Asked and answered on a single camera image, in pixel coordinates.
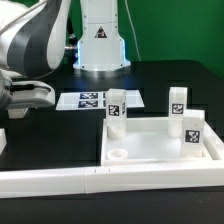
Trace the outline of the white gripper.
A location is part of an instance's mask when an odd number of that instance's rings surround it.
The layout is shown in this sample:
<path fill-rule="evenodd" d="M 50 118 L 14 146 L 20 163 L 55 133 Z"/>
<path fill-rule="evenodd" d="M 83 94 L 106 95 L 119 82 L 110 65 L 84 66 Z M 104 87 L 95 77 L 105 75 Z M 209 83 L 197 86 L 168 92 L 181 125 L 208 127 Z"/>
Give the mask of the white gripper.
<path fill-rule="evenodd" d="M 9 109 L 41 108 L 55 104 L 55 90 L 41 81 L 13 82 Z"/>

